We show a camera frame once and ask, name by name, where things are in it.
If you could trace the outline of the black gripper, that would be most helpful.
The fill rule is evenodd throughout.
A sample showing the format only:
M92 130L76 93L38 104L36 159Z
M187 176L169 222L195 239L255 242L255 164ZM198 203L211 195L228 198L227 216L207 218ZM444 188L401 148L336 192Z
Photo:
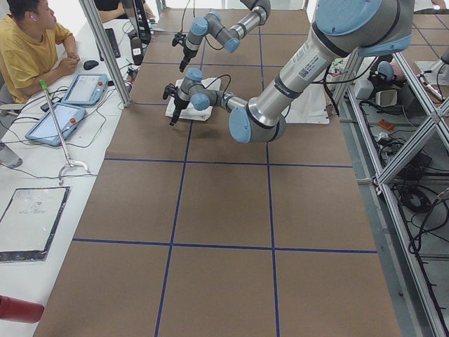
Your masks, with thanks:
M184 46L183 48L184 57L180 63L179 70L184 72L186 67L188 66L190 60L196 57L196 51Z
M176 125L178 119L180 118L182 110L187 109L189 103L190 97L188 95L185 95L184 93L176 93L174 95L175 109L169 123L170 126Z

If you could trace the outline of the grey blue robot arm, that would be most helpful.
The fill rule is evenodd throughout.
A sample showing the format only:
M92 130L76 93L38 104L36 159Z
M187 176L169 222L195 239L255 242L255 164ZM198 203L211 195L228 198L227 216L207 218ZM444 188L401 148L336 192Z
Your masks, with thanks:
M229 53L233 53L246 35L258 26L264 25L271 13L271 2L241 1L250 11L232 27L222 23L218 12L211 11L203 17L194 18L187 34L177 33L172 45L183 47L184 58L180 62L180 71L184 72L192 58L195 58L204 38L211 35Z
M266 23L271 12L269 1L244 1L244 5L250 13L231 28L222 24L217 13L210 12L195 18L187 35L174 38L173 45L183 47L180 71L186 75L179 86L169 84L163 92L163 98L174 99L170 125L177 123L189 104L198 111L217 106L230 113L229 131L235 141L274 141L286 128L282 112L336 58L353 51L361 57L388 55L407 49L411 41L413 1L319 1L305 43L259 96L245 101L229 91L207 89L201 70L187 67L207 35L232 53L247 33Z

